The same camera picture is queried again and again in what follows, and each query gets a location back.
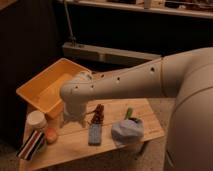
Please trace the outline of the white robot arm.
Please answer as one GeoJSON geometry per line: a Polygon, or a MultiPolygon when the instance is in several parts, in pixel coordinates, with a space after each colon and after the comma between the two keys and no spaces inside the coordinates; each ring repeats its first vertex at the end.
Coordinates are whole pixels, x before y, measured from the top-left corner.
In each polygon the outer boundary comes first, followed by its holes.
{"type": "Polygon", "coordinates": [[[82,71],[60,88],[64,114],[77,118],[103,99],[161,99],[171,112],[164,171],[213,171],[213,47],[158,58],[100,76],[82,71]]]}

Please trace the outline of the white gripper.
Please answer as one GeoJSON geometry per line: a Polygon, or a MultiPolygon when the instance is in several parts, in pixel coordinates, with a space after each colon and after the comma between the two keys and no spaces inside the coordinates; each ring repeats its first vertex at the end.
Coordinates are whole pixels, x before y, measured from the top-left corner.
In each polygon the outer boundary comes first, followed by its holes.
{"type": "Polygon", "coordinates": [[[86,103],[91,98],[89,85],[92,82],[92,74],[81,71],[70,80],[66,81],[60,88],[60,97],[64,103],[63,119],[60,123],[62,129],[67,122],[80,122],[82,128],[86,128],[84,119],[86,103]]]}

